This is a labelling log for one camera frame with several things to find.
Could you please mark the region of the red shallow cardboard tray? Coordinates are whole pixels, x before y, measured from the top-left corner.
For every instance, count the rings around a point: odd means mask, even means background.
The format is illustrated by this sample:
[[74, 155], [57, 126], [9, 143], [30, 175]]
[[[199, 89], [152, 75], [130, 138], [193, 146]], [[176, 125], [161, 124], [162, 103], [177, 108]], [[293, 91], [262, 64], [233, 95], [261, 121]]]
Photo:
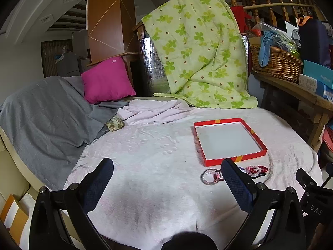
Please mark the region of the red shallow cardboard tray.
[[230, 158], [233, 162], [265, 156], [266, 145], [241, 118], [194, 123], [205, 166], [218, 166]]

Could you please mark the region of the small floral pouch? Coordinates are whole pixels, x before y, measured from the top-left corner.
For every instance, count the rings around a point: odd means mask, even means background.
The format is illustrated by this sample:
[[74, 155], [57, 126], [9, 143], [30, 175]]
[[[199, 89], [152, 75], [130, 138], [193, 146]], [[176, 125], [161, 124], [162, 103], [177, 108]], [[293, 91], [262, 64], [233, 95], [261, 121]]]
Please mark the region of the small floral pouch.
[[124, 122], [122, 119], [120, 119], [117, 116], [112, 117], [109, 121], [106, 123], [107, 128], [109, 129], [110, 132], [120, 130], [125, 126]]

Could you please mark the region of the grey blanket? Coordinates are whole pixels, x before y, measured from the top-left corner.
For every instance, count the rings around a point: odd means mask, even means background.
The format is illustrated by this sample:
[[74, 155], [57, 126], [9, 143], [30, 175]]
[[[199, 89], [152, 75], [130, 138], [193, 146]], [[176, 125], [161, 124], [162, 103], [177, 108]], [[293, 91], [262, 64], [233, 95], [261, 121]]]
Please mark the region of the grey blanket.
[[52, 76], [13, 93], [1, 108], [1, 128], [27, 168], [61, 190], [86, 145], [107, 133], [106, 123], [127, 106], [91, 104], [79, 76]]

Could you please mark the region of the wooden bench table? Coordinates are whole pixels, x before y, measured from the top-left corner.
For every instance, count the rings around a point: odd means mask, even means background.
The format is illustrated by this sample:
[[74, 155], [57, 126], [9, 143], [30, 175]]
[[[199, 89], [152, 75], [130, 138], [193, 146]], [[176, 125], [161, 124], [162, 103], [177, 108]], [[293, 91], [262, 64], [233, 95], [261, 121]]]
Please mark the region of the wooden bench table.
[[261, 107], [286, 120], [313, 150], [319, 151], [324, 128], [332, 118], [332, 103], [298, 84], [255, 72], [253, 75], [264, 89]]

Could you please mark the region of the magenta pillow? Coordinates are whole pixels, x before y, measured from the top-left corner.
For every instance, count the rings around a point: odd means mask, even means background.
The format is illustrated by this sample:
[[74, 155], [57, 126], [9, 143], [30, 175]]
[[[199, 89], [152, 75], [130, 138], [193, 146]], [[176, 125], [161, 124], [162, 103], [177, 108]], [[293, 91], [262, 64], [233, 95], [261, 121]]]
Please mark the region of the magenta pillow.
[[120, 56], [109, 58], [82, 75], [84, 98], [91, 104], [116, 101], [136, 92]]

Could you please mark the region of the orange white paper bags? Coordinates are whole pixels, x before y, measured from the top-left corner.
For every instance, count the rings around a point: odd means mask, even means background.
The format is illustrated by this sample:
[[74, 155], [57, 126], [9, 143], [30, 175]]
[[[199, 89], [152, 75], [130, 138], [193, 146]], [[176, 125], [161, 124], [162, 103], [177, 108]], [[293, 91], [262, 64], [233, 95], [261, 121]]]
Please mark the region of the orange white paper bags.
[[1, 224], [4, 224], [11, 239], [22, 249], [29, 248], [26, 230], [28, 220], [29, 212], [26, 206], [13, 194], [10, 194], [1, 210]]

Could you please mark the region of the white patterned box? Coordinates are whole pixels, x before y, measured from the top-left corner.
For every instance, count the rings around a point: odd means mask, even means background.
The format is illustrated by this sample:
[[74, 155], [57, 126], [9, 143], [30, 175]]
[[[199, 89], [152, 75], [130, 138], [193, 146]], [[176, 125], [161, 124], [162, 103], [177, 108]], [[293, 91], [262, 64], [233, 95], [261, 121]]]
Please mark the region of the white patterned box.
[[307, 75], [301, 74], [299, 76], [299, 85], [322, 98], [333, 103], [333, 93], [332, 88], [326, 86], [324, 83], [309, 77]]

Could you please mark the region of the silver foil insulation panel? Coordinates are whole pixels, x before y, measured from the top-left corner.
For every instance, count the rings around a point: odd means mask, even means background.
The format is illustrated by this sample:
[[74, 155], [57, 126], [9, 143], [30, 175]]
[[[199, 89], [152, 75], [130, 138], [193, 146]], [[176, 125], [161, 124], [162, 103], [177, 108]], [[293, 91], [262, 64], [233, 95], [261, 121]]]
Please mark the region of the silver foil insulation panel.
[[143, 80], [149, 95], [170, 92], [164, 67], [152, 40], [147, 37], [139, 40], [139, 54], [143, 69]]

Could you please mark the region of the teal cardboard box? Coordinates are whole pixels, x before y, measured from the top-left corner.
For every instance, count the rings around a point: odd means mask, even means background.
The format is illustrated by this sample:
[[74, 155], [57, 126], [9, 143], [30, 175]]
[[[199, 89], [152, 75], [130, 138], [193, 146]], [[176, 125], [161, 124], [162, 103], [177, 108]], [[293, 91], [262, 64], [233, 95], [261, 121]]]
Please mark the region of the teal cardboard box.
[[333, 88], [333, 70], [328, 67], [304, 60], [303, 74], [322, 82], [330, 88]]

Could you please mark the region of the wicker basket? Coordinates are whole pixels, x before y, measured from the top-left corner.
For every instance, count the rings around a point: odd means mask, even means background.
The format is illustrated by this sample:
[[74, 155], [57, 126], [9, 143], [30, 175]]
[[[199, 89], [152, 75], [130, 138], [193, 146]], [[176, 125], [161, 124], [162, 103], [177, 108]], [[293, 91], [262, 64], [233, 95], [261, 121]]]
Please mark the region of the wicker basket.
[[277, 47], [270, 47], [269, 62], [265, 67], [261, 67], [258, 60], [259, 50], [259, 45], [250, 46], [252, 72], [298, 83], [303, 69], [303, 62], [299, 58]]

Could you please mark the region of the green clover pattern quilt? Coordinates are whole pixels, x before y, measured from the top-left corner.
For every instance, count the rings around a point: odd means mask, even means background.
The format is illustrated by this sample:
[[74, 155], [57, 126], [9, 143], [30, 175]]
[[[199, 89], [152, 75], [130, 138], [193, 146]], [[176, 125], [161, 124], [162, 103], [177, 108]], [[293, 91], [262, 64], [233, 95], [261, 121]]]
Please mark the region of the green clover pattern quilt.
[[256, 108], [247, 56], [225, 0], [170, 0], [142, 18], [166, 74], [167, 97], [198, 108]]

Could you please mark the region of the navy bag with orange trim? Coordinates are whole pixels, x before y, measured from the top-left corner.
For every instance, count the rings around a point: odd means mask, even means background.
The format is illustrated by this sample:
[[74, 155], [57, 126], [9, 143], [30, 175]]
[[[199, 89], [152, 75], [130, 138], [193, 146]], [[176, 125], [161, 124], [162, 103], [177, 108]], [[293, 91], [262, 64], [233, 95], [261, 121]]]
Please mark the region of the navy bag with orange trim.
[[300, 17], [297, 23], [302, 60], [330, 68], [330, 44], [325, 26], [310, 16]]

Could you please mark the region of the blue cloth in basket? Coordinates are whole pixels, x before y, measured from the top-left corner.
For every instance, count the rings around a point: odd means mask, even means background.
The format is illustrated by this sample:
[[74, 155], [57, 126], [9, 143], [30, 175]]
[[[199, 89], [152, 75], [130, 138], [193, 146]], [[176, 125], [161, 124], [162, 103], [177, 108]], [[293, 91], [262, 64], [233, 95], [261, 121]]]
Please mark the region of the blue cloth in basket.
[[263, 32], [258, 53], [258, 62], [260, 67], [263, 68], [268, 65], [270, 59], [270, 48], [279, 40], [280, 38], [276, 31], [267, 30]]

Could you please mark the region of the brown wooden wardrobe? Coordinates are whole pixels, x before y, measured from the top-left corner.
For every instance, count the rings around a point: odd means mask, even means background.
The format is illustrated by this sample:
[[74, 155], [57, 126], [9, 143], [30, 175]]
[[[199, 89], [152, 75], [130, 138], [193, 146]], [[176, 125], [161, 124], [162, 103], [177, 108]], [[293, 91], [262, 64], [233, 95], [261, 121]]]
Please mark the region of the brown wooden wardrobe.
[[134, 0], [87, 0], [91, 61], [138, 51]]

